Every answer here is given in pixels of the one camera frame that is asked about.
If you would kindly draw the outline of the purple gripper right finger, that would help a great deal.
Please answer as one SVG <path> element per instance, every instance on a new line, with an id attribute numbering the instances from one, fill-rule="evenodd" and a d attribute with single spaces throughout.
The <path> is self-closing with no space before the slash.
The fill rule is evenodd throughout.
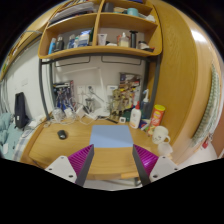
<path id="1" fill-rule="evenodd" d="M 143 186 L 178 171 L 176 164 L 166 156 L 158 157 L 136 144 L 133 145 L 132 155 Z"/>

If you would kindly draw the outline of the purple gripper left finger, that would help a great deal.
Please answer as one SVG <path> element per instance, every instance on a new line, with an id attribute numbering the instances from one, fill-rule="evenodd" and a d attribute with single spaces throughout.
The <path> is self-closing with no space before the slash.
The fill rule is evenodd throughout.
<path id="1" fill-rule="evenodd" d="M 94 157 L 94 145 L 91 144 L 70 156 L 59 156 L 46 171 L 78 186 L 83 186 Z"/>

